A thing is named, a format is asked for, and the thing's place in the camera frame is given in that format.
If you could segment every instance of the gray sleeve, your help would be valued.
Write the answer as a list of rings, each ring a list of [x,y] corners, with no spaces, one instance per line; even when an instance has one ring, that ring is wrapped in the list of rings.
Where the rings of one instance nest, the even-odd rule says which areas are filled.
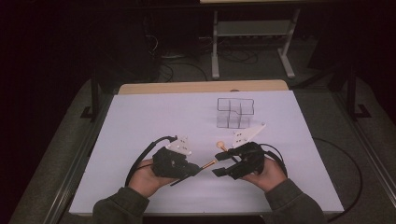
[[[271,189],[265,197],[274,211],[276,224],[327,223],[318,203],[290,179]]]
[[[142,223],[142,215],[149,205],[149,199],[133,189],[121,188],[116,194],[95,204],[93,223]]]

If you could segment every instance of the cord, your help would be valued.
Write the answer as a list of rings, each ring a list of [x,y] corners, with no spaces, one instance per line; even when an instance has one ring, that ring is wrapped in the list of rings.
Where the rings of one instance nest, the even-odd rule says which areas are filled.
[[[335,216],[335,217],[329,218],[329,219],[328,219],[328,222],[330,223],[330,222],[332,222],[332,221],[335,221],[337,218],[339,218],[339,217],[345,215],[345,214],[346,214],[347,212],[349,212],[349,211],[355,206],[355,204],[358,202],[359,198],[361,197],[361,191],[363,190],[363,176],[361,175],[361,168],[359,167],[359,165],[356,163],[355,160],[353,160],[352,156],[350,156],[344,149],[342,149],[342,148],[340,148],[339,146],[337,146],[336,144],[334,144],[334,143],[332,143],[332,142],[329,142],[329,141],[327,141],[327,140],[324,140],[324,139],[322,139],[322,138],[317,138],[317,137],[312,137],[312,138],[313,138],[314,140],[319,140],[319,141],[321,141],[321,142],[327,143],[327,144],[329,144],[329,145],[331,145],[331,146],[333,146],[333,147],[339,149],[341,152],[343,152],[345,155],[347,155],[347,156],[349,157],[349,159],[354,163],[354,165],[355,165],[355,167],[356,167],[356,169],[358,170],[358,173],[359,173],[360,185],[359,185],[359,191],[358,191],[358,194],[357,194],[355,200],[353,201],[353,203],[352,203],[347,209],[344,210],[344,212],[338,214],[338,215]]]
[[[173,81],[173,75],[174,75],[173,68],[167,64],[161,64],[161,66],[166,67],[170,70],[170,73],[166,73],[162,69],[160,70],[160,72],[163,74],[163,77],[166,78],[165,82]]]
[[[146,37],[153,38],[155,41],[155,46],[151,50],[148,51],[148,53],[150,53],[152,56],[154,56],[154,52],[158,48],[158,39],[154,35],[146,35]]]
[[[266,146],[266,147],[271,147],[271,148],[273,148],[273,149],[277,152],[277,154],[279,154],[280,159],[283,161],[282,154],[280,154],[279,150],[277,150],[276,147],[273,147],[273,146],[271,146],[271,145],[264,144],[264,143],[260,144],[260,146]]]
[[[175,65],[189,65],[189,66],[195,67],[196,69],[201,71],[201,73],[204,75],[205,81],[207,81],[206,72],[202,68],[200,68],[199,66],[197,66],[197,65],[195,65],[193,63],[167,63],[166,65],[172,65],[172,64],[175,64]]]
[[[162,138],[157,139],[157,141],[152,142],[143,152],[142,154],[140,154],[140,156],[137,158],[137,160],[134,162],[134,165],[131,167],[131,169],[129,170],[129,173],[126,177],[125,180],[125,186],[128,186],[129,181],[131,179],[131,177],[134,175],[134,172],[136,172],[137,169],[139,169],[137,166],[140,164],[140,162],[145,159],[145,157],[150,153],[150,151],[161,141],[163,140],[169,140],[169,142],[173,142],[175,140],[177,140],[177,136],[175,137],[171,137],[171,136],[165,136]]]
[[[257,62],[259,61],[259,53],[260,53],[262,50],[267,49],[268,46],[274,42],[274,40],[275,40],[275,39],[273,38],[271,41],[269,41],[269,42],[268,42],[262,49],[260,49],[258,52],[255,52],[255,51],[253,51],[253,50],[234,50],[234,49],[232,49],[232,46],[233,46],[232,44],[230,44],[230,43],[228,43],[228,42],[226,42],[226,41],[223,40],[221,43],[218,43],[218,45],[219,45],[219,46],[220,46],[220,45],[224,45],[224,47],[225,47],[226,49],[228,49],[230,52],[227,52],[227,51],[224,51],[224,50],[219,50],[218,55],[219,55],[222,59],[224,59],[224,60],[226,60],[226,61],[229,61],[229,62],[232,62],[232,63],[255,64],[255,63],[257,63]],[[244,57],[244,58],[238,58],[238,57],[234,56],[233,53],[234,53],[235,51],[239,51],[239,52],[245,53],[245,54],[246,54],[246,57]]]

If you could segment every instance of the black cable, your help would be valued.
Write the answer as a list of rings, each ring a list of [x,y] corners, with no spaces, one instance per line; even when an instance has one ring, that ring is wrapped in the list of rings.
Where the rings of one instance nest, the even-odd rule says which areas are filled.
[[[136,170],[138,169],[138,165],[140,164],[140,162],[145,159],[145,157],[150,153],[150,151],[161,141],[163,140],[169,140],[169,142],[173,142],[175,140],[177,140],[177,136],[175,137],[171,137],[171,136],[165,136],[162,138],[157,139],[157,141],[152,142],[143,152],[142,154],[140,154],[140,156],[137,158],[137,160],[134,162],[134,165],[131,167],[131,169],[129,170],[128,175],[126,176],[125,179],[125,186],[128,186],[129,181],[131,180],[132,175],[134,175],[134,172],[136,172]]]
[[[273,148],[273,149],[277,152],[277,154],[279,154],[280,159],[283,161],[282,154],[280,154],[279,150],[277,150],[276,147],[273,147],[273,146],[271,146],[271,145],[264,144],[264,143],[261,143],[260,146],[266,146],[266,147],[271,147],[271,148]]]
[[[189,65],[189,66],[192,66],[192,67],[195,67],[196,69],[198,69],[199,71],[201,71],[201,73],[204,75],[204,77],[205,77],[205,81],[207,81],[207,77],[206,77],[206,72],[202,69],[202,68],[200,68],[199,66],[197,66],[197,65],[195,65],[195,64],[193,64],[193,63],[167,63],[166,65],[172,65],[172,64],[178,64],[178,65]]]
[[[164,67],[166,67],[166,68],[168,68],[170,70],[170,73],[166,73],[163,70],[161,70],[161,72],[163,73],[163,77],[166,78],[165,82],[173,81],[173,76],[174,76],[173,68],[171,66],[169,66],[169,65],[166,65],[166,64],[161,64],[161,66],[164,66]]]
[[[354,163],[354,165],[356,166],[356,169],[358,170],[358,173],[359,173],[360,185],[359,185],[359,191],[358,191],[358,194],[357,194],[355,200],[353,201],[353,203],[352,203],[347,209],[344,210],[344,212],[338,214],[338,215],[335,216],[335,217],[329,218],[329,219],[328,219],[328,222],[330,223],[330,222],[336,220],[337,218],[339,218],[339,217],[345,215],[345,214],[346,214],[347,212],[349,212],[349,211],[355,206],[355,204],[358,202],[359,198],[361,197],[361,191],[363,190],[363,176],[362,176],[362,174],[361,174],[361,168],[359,167],[359,165],[356,163],[355,160],[353,160],[352,156],[350,156],[345,150],[343,150],[342,148],[340,148],[340,147],[337,146],[336,144],[334,144],[334,143],[332,143],[332,142],[329,142],[329,141],[327,141],[327,140],[324,140],[324,139],[321,139],[321,138],[317,138],[317,137],[312,137],[312,138],[313,138],[314,140],[319,140],[319,141],[321,141],[321,142],[330,144],[331,146],[333,146],[333,147],[339,149],[340,151],[342,151],[342,152],[343,152],[345,155],[347,155],[347,156],[350,158],[350,160]]]
[[[230,51],[231,51],[230,53],[227,53],[224,52],[223,50],[220,50],[218,51],[218,55],[225,61],[229,61],[232,63],[255,64],[259,61],[259,56],[254,51],[238,50],[239,52],[246,54],[246,58],[238,58],[233,55],[233,52],[235,50],[230,49]],[[254,61],[251,63],[247,63],[247,61],[249,61],[252,58],[254,59]]]

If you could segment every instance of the white table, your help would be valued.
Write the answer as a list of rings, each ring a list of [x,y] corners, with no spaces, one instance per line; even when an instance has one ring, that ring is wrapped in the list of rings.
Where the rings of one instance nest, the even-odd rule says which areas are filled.
[[[265,129],[253,141],[278,148],[289,177],[316,200],[323,211],[344,210],[293,92],[237,91],[115,96],[69,212],[90,215],[98,200],[123,186],[137,157],[160,137],[187,135],[192,151],[188,161],[200,166],[212,161],[219,153],[216,143],[222,140],[229,147],[234,131],[216,127],[218,98],[253,99],[255,114],[250,126],[266,123]],[[157,145],[148,158],[167,143]],[[196,177],[173,187],[161,188],[150,197],[146,215],[254,215],[270,212],[260,189],[243,180],[215,177],[211,172],[232,164],[231,160],[218,162]]]

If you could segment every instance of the black wall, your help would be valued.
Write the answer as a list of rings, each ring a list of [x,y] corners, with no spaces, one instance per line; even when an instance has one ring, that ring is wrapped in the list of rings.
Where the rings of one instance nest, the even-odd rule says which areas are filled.
[[[326,69],[351,59],[356,75],[371,86],[396,124],[395,8],[394,1],[386,0],[333,7],[310,66]]]
[[[62,4],[1,1],[0,10],[0,222],[7,223],[90,71]]]

